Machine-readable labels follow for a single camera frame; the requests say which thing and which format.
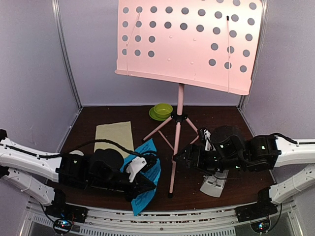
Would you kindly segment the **blue sheet music paper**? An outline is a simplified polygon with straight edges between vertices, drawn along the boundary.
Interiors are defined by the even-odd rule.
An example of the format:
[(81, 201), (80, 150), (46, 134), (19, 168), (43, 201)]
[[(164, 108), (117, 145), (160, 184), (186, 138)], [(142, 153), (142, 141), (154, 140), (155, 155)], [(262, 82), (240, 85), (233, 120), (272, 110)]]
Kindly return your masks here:
[(141, 193), (140, 195), (138, 195), (135, 199), (131, 201), (133, 215), (137, 216), (147, 207), (147, 205), (151, 202), (151, 200), (155, 196), (158, 181), (161, 174), (161, 164), (160, 164), (160, 159), (158, 158), (158, 155), (157, 155), (157, 148), (154, 144), (153, 139), (149, 139), (144, 144), (139, 146), (135, 150), (135, 152), (142, 155), (146, 155), (146, 156), (151, 154), (154, 157), (153, 161), (155, 162), (146, 172), (140, 171), (140, 173), (143, 176), (145, 176), (148, 180), (153, 182), (155, 187), (153, 188), (153, 190), (149, 190), (149, 191), (145, 191), (144, 193)]

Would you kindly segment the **pink music stand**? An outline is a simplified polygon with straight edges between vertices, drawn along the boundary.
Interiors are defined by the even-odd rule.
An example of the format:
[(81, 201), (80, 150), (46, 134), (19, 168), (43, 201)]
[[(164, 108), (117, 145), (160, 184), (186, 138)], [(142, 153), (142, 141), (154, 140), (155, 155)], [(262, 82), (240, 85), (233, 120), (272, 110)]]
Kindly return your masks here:
[(121, 0), (119, 75), (246, 96), (250, 93), (263, 4), (259, 0)]

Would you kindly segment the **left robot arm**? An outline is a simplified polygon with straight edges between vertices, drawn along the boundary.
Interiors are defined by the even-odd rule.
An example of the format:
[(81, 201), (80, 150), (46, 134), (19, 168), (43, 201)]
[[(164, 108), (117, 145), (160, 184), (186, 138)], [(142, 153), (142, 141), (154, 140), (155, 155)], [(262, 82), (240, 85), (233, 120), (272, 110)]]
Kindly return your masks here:
[(32, 179), (33, 174), (72, 188), (123, 192), (127, 201), (156, 189), (156, 183), (145, 176), (158, 162), (155, 151), (138, 153), (108, 139), (99, 142), (112, 144), (134, 158), (126, 162), (112, 148), (97, 149), (92, 155), (78, 154), (77, 148), (63, 153), (43, 152), (11, 141), (6, 131), (1, 130), (0, 176), (25, 186), (24, 191), (42, 205), (51, 206), (59, 218), (67, 218), (71, 213), (65, 193), (42, 186)]

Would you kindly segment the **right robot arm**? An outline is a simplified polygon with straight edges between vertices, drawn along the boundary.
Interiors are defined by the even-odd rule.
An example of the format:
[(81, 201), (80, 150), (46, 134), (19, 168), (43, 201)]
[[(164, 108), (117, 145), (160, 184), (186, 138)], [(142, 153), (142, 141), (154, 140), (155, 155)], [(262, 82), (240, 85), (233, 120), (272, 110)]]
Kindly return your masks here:
[(209, 132), (200, 130), (201, 145), (190, 144), (175, 154), (174, 161), (188, 169), (198, 169), (208, 175), (225, 170), (259, 172), (274, 168), (307, 164), (302, 171), (281, 184), (261, 190), (252, 212), (264, 216), (271, 206), (312, 185), (315, 181), (315, 142), (312, 139), (294, 140), (280, 133), (258, 135), (246, 140), (236, 126), (220, 126)]

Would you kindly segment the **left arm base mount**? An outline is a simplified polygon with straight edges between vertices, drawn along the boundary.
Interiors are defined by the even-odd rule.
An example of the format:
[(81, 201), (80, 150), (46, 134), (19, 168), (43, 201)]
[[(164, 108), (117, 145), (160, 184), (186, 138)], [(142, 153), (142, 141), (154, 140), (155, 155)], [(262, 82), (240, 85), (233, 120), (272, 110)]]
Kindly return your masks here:
[(53, 223), (53, 230), (59, 235), (69, 233), (74, 223), (85, 223), (88, 209), (86, 207), (66, 204), (65, 207), (41, 206), (45, 216)]

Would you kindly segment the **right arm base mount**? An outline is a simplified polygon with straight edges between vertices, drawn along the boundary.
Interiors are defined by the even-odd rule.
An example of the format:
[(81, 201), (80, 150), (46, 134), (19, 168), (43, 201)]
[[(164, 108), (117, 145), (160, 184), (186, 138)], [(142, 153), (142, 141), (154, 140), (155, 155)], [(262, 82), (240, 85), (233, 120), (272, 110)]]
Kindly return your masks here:
[(251, 229), (258, 234), (267, 233), (272, 229), (270, 215), (277, 212), (277, 206), (272, 203), (254, 203), (235, 208), (238, 222), (249, 221)]

